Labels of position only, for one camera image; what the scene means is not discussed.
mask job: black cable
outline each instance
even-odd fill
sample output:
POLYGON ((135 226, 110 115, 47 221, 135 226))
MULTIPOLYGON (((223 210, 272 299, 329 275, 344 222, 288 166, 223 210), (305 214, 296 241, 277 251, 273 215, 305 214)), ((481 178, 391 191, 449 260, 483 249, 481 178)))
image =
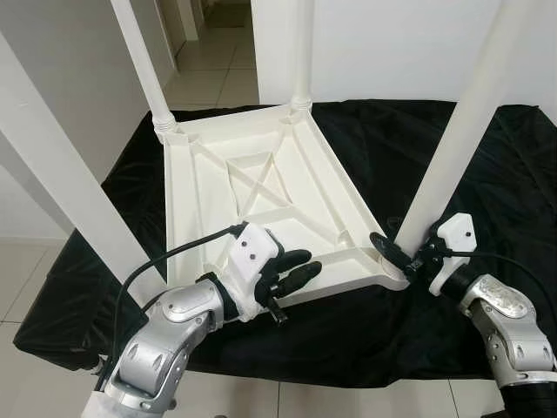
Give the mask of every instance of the black cable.
MULTIPOLYGON (((200 238, 200 239, 196 239, 192 242, 188 242, 183 244, 182 246, 177 246, 176 248, 158 256, 156 259, 147 261, 145 264, 143 264, 142 266, 136 268, 129 276, 128 278, 125 280, 125 282, 122 284, 122 287, 120 287, 120 291, 118 292, 118 296, 116 298, 116 305, 114 307, 114 322, 113 322, 113 334, 112 334, 112 349, 111 349, 111 353, 108 356, 106 363, 104 364, 103 370, 101 371, 101 373, 99 374, 98 380, 97 380, 97 384, 95 385, 95 389, 96 391, 100 390, 104 380, 107 377, 107 374, 109 372, 109 370, 111 370, 111 366, 112 363, 115 361, 115 359, 118 358, 119 355, 119 350, 118 350, 118 328, 119 328, 119 324, 118 324, 118 317, 120 315, 120 308, 122 306, 122 299, 124 297, 124 294, 128 292, 128 288, 131 286, 131 284, 133 283, 133 281, 139 276, 139 274, 143 273, 145 270, 155 266, 157 263, 159 263, 160 261, 169 259, 170 257, 182 253, 184 251, 190 250, 196 246, 201 246, 203 244, 206 244, 210 241, 213 241, 215 239, 218 239, 220 237, 224 237, 226 234, 231 233, 232 235, 235 236, 239 236, 241 234, 241 232, 243 231, 245 225, 244 224, 240 224, 240 225, 233 225, 233 226, 229 226, 221 231, 218 231, 217 233, 212 233, 211 235, 207 235, 206 237, 200 238)), ((149 307, 152 306, 152 304, 157 300, 157 298, 153 298, 151 299, 142 309, 143 312, 146 312, 149 307)))
POLYGON ((551 299, 551 297, 547 293, 547 290, 546 290, 545 286, 543 285, 543 283, 541 282, 540 278, 537 277, 534 274, 534 272, 532 272, 532 270, 530 270, 528 267, 524 266, 523 264, 519 263, 516 260, 509 259, 508 257, 505 257, 504 255, 499 255, 499 254, 495 254, 495 253, 483 253, 481 251, 467 252, 467 251, 453 251, 453 250, 449 249, 447 251, 444 251, 443 255, 456 256, 456 257, 489 257, 489 258, 492 258, 492 259, 505 261, 509 264, 512 264, 513 266, 518 267, 520 270, 522 270, 524 273, 526 273, 534 281, 534 284, 538 287, 540 292, 543 294, 543 296, 546 300, 546 303, 549 305, 549 311, 551 312, 551 315, 553 316, 555 329, 557 329, 557 313, 555 312, 555 306, 554 306, 553 300, 551 299))

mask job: white pole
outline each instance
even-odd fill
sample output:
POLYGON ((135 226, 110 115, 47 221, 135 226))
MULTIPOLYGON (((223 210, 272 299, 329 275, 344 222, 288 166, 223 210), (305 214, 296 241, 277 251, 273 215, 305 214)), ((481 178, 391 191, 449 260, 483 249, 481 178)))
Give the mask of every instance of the white pole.
POLYGON ((505 93, 513 48, 536 0, 503 0, 395 242, 408 254, 445 211, 505 93))
MULTIPOLYGON (((0 131, 120 282, 149 258, 108 200, 0 32, 0 131)), ((140 305, 165 290, 155 268, 130 287, 140 305)))
POLYGON ((312 47, 314 0, 297 0, 296 55, 294 91, 291 106, 294 110, 310 109, 312 96, 312 47))
POLYGON ((120 30, 130 52, 131 61, 136 67, 139 82, 143 88, 147 103, 153 115, 153 125, 156 133, 174 131, 176 120, 168 110, 164 94, 158 83, 157 73, 153 67, 149 52, 145 46, 138 21, 133 14, 130 0, 111 0, 120 30))

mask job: black tablecloth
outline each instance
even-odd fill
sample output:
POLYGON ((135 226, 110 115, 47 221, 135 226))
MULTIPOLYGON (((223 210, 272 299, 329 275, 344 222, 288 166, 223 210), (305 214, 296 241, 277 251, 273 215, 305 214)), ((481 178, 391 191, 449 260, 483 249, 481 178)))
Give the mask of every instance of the black tablecloth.
MULTIPOLYGON (((315 104, 313 116, 377 221, 393 237, 427 168, 454 104, 358 100, 315 104)), ((177 120, 235 111, 176 111, 177 120)), ((99 121, 99 135, 103 134, 99 121)), ((536 107, 498 109, 446 215, 473 215, 479 249, 529 266, 557 300, 557 129, 536 107)), ((107 195, 145 251, 164 251, 163 150, 145 116, 108 179, 107 195)), ((520 270, 480 264, 537 306, 539 325, 557 347, 546 301, 520 270)), ((165 275, 165 267, 158 267, 165 275)), ((91 367, 111 343, 119 284, 74 232, 48 273, 15 343, 69 369, 91 367)), ((400 378, 489 376, 480 336, 443 297, 412 285, 375 286, 287 309, 287 327, 268 314, 211 334, 189 368, 338 387, 380 387, 400 378)), ((126 325, 143 323, 131 298, 126 325)))

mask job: tile floor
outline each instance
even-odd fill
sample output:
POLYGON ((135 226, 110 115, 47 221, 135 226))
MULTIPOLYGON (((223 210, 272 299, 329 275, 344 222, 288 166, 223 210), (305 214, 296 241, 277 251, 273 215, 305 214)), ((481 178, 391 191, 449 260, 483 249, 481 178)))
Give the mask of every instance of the tile floor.
MULTIPOLYGON (((197 110, 258 103, 250 25, 213 29, 178 56, 165 88, 172 109, 197 110)), ((94 385, 18 352, 12 342, 63 243, 0 242, 0 404, 2 417, 75 418, 94 385)), ((168 417, 213 418, 480 418, 502 408, 491 381, 397 381, 381 389, 338 389, 215 374, 187 373, 178 408, 168 417)))
MULTIPOLYGON (((95 379, 12 344, 63 243, 0 242, 0 404, 3 418, 76 418, 95 379)), ((491 381, 397 381, 381 389, 338 389, 189 372, 168 417, 480 418, 502 408, 491 381)))

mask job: robotic arm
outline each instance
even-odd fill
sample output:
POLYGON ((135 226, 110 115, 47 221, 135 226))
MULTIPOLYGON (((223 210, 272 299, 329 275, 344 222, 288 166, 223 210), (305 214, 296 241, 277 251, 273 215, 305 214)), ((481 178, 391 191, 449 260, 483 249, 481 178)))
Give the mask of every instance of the robotic arm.
POLYGON ((534 305, 523 293, 468 265, 476 247, 472 217, 457 213, 435 225, 413 259, 387 238, 372 233, 384 258, 410 282, 429 282, 472 320, 486 344, 493 376, 514 418, 557 416, 557 373, 551 344, 536 324, 534 305))
POLYGON ((127 343, 104 391, 92 393, 82 417, 161 417, 175 406, 174 394, 191 352, 208 333, 229 320, 251 320, 265 308, 279 325, 286 321, 275 298, 295 292, 320 273, 320 263, 305 264, 311 257, 306 250, 285 253, 269 231, 247 224, 222 277, 208 273, 158 299, 149 322, 127 343), (291 269, 279 280, 280 273, 291 269))

